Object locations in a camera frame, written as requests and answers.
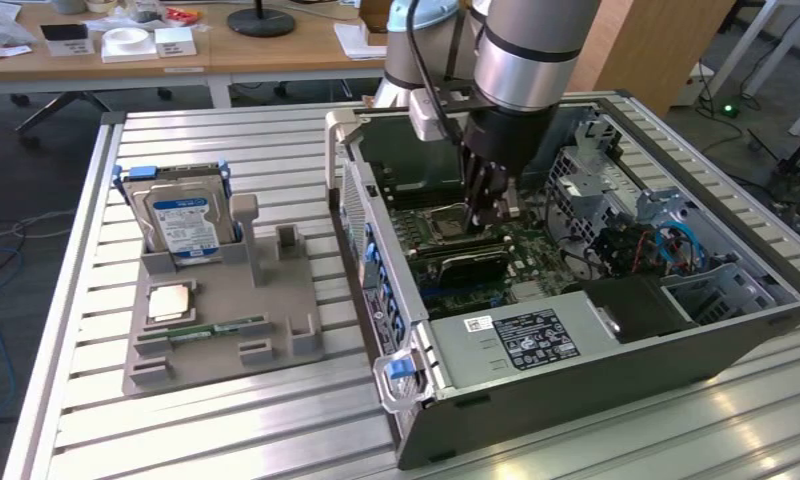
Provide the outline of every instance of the aluminum extrusion table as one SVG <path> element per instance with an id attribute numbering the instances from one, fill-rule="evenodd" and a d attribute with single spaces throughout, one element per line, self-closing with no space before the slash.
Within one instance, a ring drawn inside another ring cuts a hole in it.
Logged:
<path id="1" fill-rule="evenodd" d="M 800 269 L 797 234 L 637 102 L 610 99 Z M 707 382 L 397 470 L 323 200 L 325 116 L 350 106 L 138 113 L 102 126 L 6 478 L 800 478 L 800 328 Z M 646 183 L 670 185 L 622 145 Z M 330 356 L 128 399 L 140 230 L 110 172 L 220 158 L 235 191 L 258 195 L 256 231 L 296 222 L 307 236 Z"/>

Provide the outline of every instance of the blue hard drive label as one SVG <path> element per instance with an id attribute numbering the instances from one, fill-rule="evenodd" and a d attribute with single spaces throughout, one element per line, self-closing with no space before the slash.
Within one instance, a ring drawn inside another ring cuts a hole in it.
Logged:
<path id="1" fill-rule="evenodd" d="M 170 252 L 195 258 L 219 250 L 216 226 L 206 218 L 211 211 L 207 198 L 155 202 L 154 207 Z"/>

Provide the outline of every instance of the hard drive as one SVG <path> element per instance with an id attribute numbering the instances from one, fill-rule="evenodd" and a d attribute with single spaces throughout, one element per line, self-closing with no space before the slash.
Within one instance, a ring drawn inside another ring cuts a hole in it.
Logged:
<path id="1" fill-rule="evenodd" d="M 236 242 L 231 218 L 231 176 L 224 162 L 187 167 L 134 167 L 114 183 L 139 221 L 148 253 L 171 252 L 178 265 L 215 260 L 220 245 Z"/>

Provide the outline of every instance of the black lamp base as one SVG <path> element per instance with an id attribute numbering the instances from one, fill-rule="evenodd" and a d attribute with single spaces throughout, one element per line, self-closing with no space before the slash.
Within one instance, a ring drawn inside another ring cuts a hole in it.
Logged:
<path id="1" fill-rule="evenodd" d="M 258 18 L 254 8 L 238 10 L 228 15 L 228 27 L 250 37 L 280 37 L 296 28 L 296 20 L 279 10 L 264 10 L 264 18 Z"/>

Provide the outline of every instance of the white cup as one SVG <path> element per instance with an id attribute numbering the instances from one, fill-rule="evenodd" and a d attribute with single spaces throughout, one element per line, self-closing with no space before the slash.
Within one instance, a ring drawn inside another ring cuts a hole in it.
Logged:
<path id="1" fill-rule="evenodd" d="M 104 45 L 124 52 L 142 50 L 150 34 L 142 28 L 115 28 L 104 33 Z"/>

